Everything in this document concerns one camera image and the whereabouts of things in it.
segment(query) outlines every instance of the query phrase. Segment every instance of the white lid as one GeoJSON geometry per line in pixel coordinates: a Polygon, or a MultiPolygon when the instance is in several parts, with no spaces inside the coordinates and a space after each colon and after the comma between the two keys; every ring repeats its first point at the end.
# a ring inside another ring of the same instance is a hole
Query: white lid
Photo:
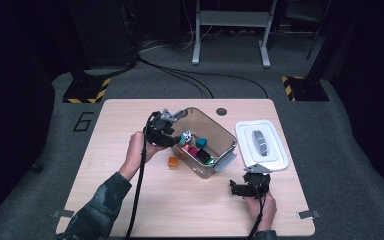
{"type": "Polygon", "coordinates": [[[236,137],[244,164],[249,167],[260,164],[272,171],[280,171],[288,167],[289,159],[286,155],[279,134],[273,123],[269,120],[240,121],[235,126],[236,137]],[[257,149],[253,132],[259,131],[263,134],[266,154],[261,154],[257,149]]]}

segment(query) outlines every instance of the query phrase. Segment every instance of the orange block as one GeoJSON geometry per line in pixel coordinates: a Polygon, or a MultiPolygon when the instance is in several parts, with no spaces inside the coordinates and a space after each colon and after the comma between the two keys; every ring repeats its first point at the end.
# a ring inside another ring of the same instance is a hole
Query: orange block
{"type": "Polygon", "coordinates": [[[170,169],[176,169],[177,166],[179,166],[179,160],[177,159],[177,157],[170,156],[168,158],[168,167],[170,169]]]}

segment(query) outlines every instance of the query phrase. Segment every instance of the human arm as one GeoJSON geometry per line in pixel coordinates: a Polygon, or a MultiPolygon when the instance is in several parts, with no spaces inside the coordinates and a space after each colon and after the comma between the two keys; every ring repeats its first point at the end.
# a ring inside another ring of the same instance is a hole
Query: human arm
{"type": "MultiPolygon", "coordinates": [[[[260,201],[252,197],[244,197],[248,207],[248,211],[253,220],[257,219],[260,213],[260,201]]],[[[257,232],[255,233],[255,240],[272,240],[277,239],[276,232],[271,229],[274,216],[276,215],[277,207],[276,200],[273,198],[271,192],[267,192],[264,200],[263,216],[258,225],[257,232]]]]}
{"type": "MultiPolygon", "coordinates": [[[[66,231],[59,234],[57,239],[99,239],[109,236],[122,201],[132,186],[130,180],[140,167],[143,144],[142,132],[130,137],[126,159],[118,172],[99,186],[93,198],[73,216],[66,231]]],[[[145,162],[162,149],[147,142],[145,162]]]]}

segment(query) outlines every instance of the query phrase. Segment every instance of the green object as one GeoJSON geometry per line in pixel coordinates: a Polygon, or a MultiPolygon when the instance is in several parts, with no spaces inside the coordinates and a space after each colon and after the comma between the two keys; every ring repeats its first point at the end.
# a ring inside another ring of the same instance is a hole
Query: green object
{"type": "Polygon", "coordinates": [[[178,137],[180,137],[179,145],[183,146],[185,144],[185,142],[186,142],[185,135],[180,134],[178,137]]]}
{"type": "Polygon", "coordinates": [[[208,159],[208,161],[205,163],[205,165],[211,165],[214,163],[215,160],[216,160],[215,158],[210,157],[210,159],[208,159]]]}

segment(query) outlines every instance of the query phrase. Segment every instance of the human hand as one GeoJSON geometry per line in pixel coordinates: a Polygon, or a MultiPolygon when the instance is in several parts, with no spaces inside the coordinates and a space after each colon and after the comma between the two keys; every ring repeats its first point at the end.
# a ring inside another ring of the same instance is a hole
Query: human hand
{"type": "MultiPolygon", "coordinates": [[[[260,201],[252,197],[244,197],[244,199],[246,205],[248,206],[248,211],[251,215],[251,218],[255,221],[258,214],[260,213],[260,201]]],[[[276,211],[276,200],[273,198],[270,191],[268,191],[266,193],[266,200],[263,207],[263,217],[261,218],[261,222],[258,225],[257,231],[271,230],[276,211]]]]}
{"type": "MultiPolygon", "coordinates": [[[[118,171],[126,180],[130,181],[140,168],[142,158],[144,135],[143,132],[135,132],[130,136],[129,147],[127,149],[126,160],[118,171]]],[[[157,152],[165,149],[146,142],[146,158],[147,163],[157,152]]]]}

